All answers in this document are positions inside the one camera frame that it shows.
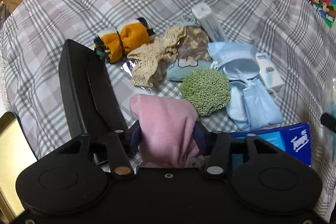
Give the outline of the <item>pink drawstring cloth pouch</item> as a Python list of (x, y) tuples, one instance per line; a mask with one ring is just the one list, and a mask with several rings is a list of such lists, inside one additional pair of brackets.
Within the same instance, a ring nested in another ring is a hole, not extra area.
[(199, 116), (189, 101), (138, 94), (130, 99), (130, 112), (139, 121), (143, 163), (186, 168), (198, 156), (193, 130)]

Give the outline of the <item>green crochet round scrubber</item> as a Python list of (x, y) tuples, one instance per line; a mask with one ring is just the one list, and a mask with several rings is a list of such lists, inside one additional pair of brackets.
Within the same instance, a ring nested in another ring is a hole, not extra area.
[(208, 117), (228, 106), (231, 87), (227, 77), (208, 68), (195, 69), (180, 86), (181, 95), (188, 100), (201, 117)]

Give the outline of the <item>light blue face mask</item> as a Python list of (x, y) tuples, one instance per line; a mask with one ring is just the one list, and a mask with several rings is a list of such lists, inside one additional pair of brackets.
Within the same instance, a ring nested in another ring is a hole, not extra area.
[(281, 124), (283, 115), (259, 79), (230, 83), (231, 99), (226, 112), (240, 131), (255, 131)]
[(260, 72), (256, 61), (257, 48), (249, 43), (210, 42), (210, 68), (223, 73), (230, 81), (254, 79)]

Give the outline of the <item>beige crochet lace cloth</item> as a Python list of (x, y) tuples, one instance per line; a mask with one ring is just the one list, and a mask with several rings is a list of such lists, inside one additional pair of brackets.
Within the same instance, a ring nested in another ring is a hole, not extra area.
[(128, 59), (137, 61), (132, 69), (132, 84), (135, 86), (152, 87), (152, 78), (161, 61), (172, 63), (178, 55), (177, 45), (186, 35), (184, 27), (172, 26), (165, 30), (163, 37), (155, 37), (150, 44), (144, 44), (128, 55)]

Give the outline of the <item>sachet pouch with blue sock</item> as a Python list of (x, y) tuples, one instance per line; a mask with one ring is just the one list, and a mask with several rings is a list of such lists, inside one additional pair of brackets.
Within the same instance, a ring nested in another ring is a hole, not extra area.
[(186, 35), (177, 45), (177, 59), (166, 70), (166, 78), (175, 82), (181, 82), (195, 69), (210, 68), (212, 63), (207, 49), (209, 37), (197, 20), (183, 14), (178, 25), (184, 27)]

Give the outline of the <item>blue Tempo tissue box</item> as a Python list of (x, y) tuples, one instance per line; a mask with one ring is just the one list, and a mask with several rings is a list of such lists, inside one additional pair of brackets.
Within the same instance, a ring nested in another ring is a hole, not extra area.
[(248, 134), (255, 134), (261, 137), (307, 166), (311, 166), (311, 137), (308, 123), (298, 123), (251, 132), (230, 133), (233, 138), (238, 139), (244, 139)]

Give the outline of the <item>gold metal tin tray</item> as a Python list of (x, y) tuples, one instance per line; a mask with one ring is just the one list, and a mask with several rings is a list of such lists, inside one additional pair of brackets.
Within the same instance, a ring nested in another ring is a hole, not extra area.
[(24, 211), (15, 183), (21, 171), (36, 160), (17, 115), (10, 111), (3, 114), (1, 116), (1, 212), (8, 222)]

